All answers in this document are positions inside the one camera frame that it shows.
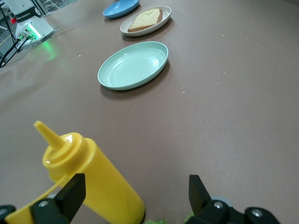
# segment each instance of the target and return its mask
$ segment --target blue plate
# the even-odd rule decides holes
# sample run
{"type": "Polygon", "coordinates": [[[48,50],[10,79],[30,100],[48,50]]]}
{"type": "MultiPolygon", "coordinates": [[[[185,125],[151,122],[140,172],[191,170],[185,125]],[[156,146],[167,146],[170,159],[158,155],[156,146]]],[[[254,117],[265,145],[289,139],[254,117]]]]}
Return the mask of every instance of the blue plate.
{"type": "Polygon", "coordinates": [[[139,4],[139,0],[120,0],[103,11],[103,15],[110,19],[121,17],[133,11],[139,4]]]}
{"type": "Polygon", "coordinates": [[[167,58],[168,49],[160,42],[136,43],[109,57],[99,69],[98,80],[109,89],[133,89],[156,77],[167,58]]]}

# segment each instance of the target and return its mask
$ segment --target silver bolt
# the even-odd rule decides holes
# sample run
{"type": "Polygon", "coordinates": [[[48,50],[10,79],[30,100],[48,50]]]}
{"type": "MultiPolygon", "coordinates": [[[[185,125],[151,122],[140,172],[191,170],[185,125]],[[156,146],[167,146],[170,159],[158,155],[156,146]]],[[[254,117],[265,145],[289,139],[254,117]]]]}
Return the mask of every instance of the silver bolt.
{"type": "Polygon", "coordinates": [[[44,206],[46,206],[47,204],[49,204],[48,201],[42,201],[42,202],[40,202],[40,203],[38,204],[38,206],[39,206],[39,207],[44,207],[44,206]]]}
{"type": "Polygon", "coordinates": [[[7,209],[0,209],[0,216],[7,212],[7,209]]]}
{"type": "Polygon", "coordinates": [[[214,203],[214,206],[215,206],[216,208],[218,208],[218,209],[222,209],[222,208],[223,208],[223,203],[221,203],[221,202],[215,202],[215,203],[214,203]]]}
{"type": "Polygon", "coordinates": [[[262,217],[263,213],[259,209],[253,209],[252,214],[256,217],[262,217]]]}

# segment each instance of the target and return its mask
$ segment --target mint green plate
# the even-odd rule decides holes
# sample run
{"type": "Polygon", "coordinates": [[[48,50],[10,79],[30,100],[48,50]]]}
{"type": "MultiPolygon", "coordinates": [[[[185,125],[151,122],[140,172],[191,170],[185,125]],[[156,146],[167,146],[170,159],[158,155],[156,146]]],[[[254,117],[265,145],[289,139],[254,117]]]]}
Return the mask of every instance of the mint green plate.
{"type": "Polygon", "coordinates": [[[167,58],[168,49],[160,42],[136,43],[110,56],[100,67],[98,80],[109,89],[133,89],[156,77],[167,58]]]}

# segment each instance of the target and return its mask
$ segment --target bread slice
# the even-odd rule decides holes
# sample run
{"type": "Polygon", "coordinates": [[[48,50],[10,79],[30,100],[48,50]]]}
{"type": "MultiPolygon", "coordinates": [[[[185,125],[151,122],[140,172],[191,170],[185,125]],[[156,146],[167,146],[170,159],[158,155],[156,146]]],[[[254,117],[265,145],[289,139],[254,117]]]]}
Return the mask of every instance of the bread slice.
{"type": "Polygon", "coordinates": [[[135,32],[154,26],[162,20],[162,11],[159,8],[149,9],[140,13],[129,27],[128,32],[135,32]]]}

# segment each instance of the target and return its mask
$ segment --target mustard bottle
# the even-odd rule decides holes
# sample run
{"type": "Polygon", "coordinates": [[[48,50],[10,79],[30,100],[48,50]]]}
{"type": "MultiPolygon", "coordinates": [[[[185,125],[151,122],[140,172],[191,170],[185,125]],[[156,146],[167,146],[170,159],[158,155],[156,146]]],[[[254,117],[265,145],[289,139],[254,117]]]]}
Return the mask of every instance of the mustard bottle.
{"type": "Polygon", "coordinates": [[[76,173],[84,173],[85,205],[111,224],[140,224],[143,221],[142,199],[92,139],[79,133],[58,136],[41,121],[34,126],[49,144],[43,165],[52,181],[65,178],[61,183],[63,187],[76,173]]]}

